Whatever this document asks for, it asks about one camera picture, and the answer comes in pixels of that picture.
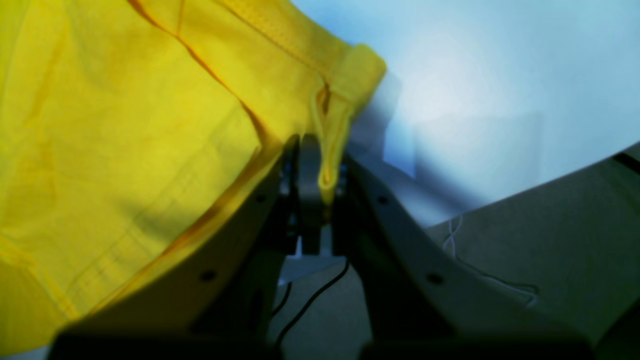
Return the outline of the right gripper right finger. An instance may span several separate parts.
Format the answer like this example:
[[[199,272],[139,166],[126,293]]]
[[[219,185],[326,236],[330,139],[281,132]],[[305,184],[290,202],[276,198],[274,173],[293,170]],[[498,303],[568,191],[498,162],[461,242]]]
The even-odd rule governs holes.
[[[373,173],[345,155],[333,253],[365,293],[373,339],[361,360],[593,360],[567,325],[528,309],[434,243]]]

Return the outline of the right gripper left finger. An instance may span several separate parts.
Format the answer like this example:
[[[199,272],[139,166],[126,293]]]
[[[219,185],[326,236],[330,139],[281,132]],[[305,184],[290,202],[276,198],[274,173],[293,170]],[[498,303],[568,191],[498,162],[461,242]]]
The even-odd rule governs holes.
[[[286,255],[317,255],[326,211],[316,136],[292,136],[269,174],[197,251],[69,326],[50,360],[271,360],[265,342]]]

